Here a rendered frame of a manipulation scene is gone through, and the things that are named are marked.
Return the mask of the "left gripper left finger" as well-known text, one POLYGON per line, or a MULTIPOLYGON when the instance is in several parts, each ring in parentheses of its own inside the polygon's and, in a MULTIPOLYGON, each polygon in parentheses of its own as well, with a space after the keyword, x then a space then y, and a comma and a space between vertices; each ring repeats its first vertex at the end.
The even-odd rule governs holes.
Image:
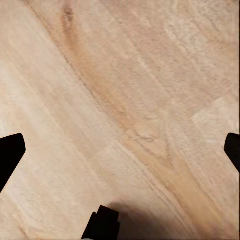
POLYGON ((0 138, 0 192, 4 189, 25 152, 26 145, 21 133, 0 138))

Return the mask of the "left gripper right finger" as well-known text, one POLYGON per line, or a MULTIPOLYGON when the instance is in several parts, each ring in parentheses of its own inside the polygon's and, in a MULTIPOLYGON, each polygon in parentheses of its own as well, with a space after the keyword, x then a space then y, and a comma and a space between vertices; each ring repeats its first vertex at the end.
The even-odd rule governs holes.
POLYGON ((224 151, 240 173, 240 134, 229 133, 224 143, 224 151))

